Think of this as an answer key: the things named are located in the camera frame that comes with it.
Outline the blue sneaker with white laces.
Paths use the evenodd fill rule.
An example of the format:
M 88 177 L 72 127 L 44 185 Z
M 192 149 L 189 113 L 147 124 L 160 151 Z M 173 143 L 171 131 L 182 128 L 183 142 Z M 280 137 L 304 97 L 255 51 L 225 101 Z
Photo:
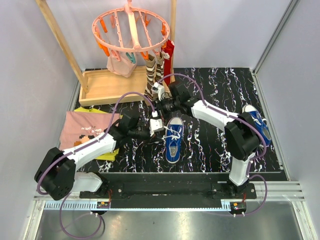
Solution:
M 163 125 L 165 135 L 162 137 L 154 134 L 155 141 L 165 142 L 165 158 L 170 164 L 175 164 L 180 159 L 181 142 L 184 134 L 183 120 L 179 117 L 173 117 L 167 125 Z

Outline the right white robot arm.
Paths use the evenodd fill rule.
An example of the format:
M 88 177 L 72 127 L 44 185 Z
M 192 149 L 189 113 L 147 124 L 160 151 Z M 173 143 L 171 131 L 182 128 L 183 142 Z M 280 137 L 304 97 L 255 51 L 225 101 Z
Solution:
M 250 179 L 250 166 L 258 148 L 262 147 L 265 151 L 271 143 L 267 120 L 250 104 L 245 105 L 241 113 L 216 107 L 203 97 L 191 96 L 178 81 L 169 85 L 170 98 L 165 98 L 165 89 L 160 83 L 156 82 L 151 91 L 157 95 L 156 105 L 161 114 L 179 111 L 224 132 L 226 150 L 232 156 L 231 170 L 224 188 L 232 198 L 243 195 Z

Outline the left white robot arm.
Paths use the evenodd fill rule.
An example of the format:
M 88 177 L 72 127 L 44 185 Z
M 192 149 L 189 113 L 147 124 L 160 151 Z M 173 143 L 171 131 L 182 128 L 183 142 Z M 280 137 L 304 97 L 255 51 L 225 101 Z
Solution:
M 65 150 L 51 148 L 34 176 L 38 193 L 49 195 L 55 201 L 72 192 L 89 192 L 103 198 L 108 193 L 106 180 L 97 173 L 78 170 L 131 139 L 149 140 L 159 127 L 155 119 L 151 119 L 147 126 L 139 126 L 138 122 L 138 117 L 123 115 L 100 135 L 85 143 Z

